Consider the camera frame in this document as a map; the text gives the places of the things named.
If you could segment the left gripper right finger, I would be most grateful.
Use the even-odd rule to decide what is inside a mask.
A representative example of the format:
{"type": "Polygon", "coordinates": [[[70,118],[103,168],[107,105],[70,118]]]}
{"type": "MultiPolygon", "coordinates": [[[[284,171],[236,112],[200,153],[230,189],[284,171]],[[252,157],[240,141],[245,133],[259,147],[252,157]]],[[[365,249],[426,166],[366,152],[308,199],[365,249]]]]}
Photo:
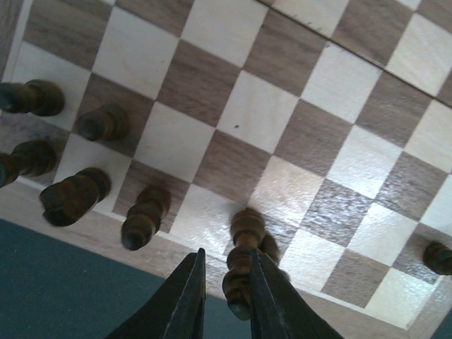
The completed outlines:
{"type": "Polygon", "coordinates": [[[301,297],[267,254],[251,250],[252,338],[341,338],[301,297]]]}

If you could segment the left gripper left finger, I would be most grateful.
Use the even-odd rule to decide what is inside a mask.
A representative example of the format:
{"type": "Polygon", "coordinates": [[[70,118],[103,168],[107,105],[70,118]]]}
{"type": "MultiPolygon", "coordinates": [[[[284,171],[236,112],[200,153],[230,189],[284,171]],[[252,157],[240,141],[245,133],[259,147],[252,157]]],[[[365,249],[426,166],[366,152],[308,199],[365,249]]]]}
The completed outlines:
{"type": "Polygon", "coordinates": [[[202,338],[206,252],[187,254],[155,294],[108,338],[202,338]]]}

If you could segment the wooden chess board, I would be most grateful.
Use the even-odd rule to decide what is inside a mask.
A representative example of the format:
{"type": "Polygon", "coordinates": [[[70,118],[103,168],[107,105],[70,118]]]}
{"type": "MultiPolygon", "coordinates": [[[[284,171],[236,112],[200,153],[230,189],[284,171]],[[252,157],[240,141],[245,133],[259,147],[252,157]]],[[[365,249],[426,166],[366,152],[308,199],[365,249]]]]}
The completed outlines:
{"type": "Polygon", "coordinates": [[[202,247],[222,299],[230,221],[250,207],[345,337],[421,338],[451,308],[451,279],[422,264],[451,243],[450,1],[2,1],[1,79],[34,78],[65,108],[2,113],[1,150],[46,138],[59,163],[3,189],[3,219],[164,277],[202,247]],[[126,137],[80,136],[107,104],[126,137]],[[88,167],[110,193],[50,225],[40,193],[88,167]],[[171,206],[130,251],[121,226],[150,185],[171,206]]]}

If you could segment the dark chess piece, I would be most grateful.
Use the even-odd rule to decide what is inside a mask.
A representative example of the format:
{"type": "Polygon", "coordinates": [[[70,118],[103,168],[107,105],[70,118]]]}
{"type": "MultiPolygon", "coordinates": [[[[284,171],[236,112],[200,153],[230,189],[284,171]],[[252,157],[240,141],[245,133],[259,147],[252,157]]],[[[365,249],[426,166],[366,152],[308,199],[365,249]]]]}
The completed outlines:
{"type": "Polygon", "coordinates": [[[129,118],[119,105],[107,104],[80,115],[75,128],[89,141],[120,140],[129,132],[129,118]]]}
{"type": "Polygon", "coordinates": [[[82,169],[40,193],[42,216],[55,227],[72,225],[107,197],[111,185],[111,179],[103,170],[82,169]]]}
{"type": "Polygon", "coordinates": [[[10,154],[1,153],[1,187],[13,183],[20,175],[38,177],[51,172],[57,154],[45,140],[20,143],[10,154]]]}
{"type": "Polygon", "coordinates": [[[1,110],[7,113],[52,117],[61,113],[64,105],[64,94],[53,82],[1,83],[1,110]]]}
{"type": "Polygon", "coordinates": [[[232,313],[242,321],[250,319],[251,250],[267,254],[280,262],[280,250],[274,237],[266,230],[262,215],[245,208],[232,217],[230,235],[234,244],[227,256],[228,272],[222,281],[222,291],[232,313]]]}
{"type": "Polygon", "coordinates": [[[426,267],[438,275],[451,275],[451,257],[450,248],[440,242],[432,242],[424,250],[422,260],[426,267]]]}
{"type": "Polygon", "coordinates": [[[121,242],[130,251],[146,246],[159,231],[171,206],[171,195],[161,186],[150,185],[136,198],[121,226],[121,242]]]}

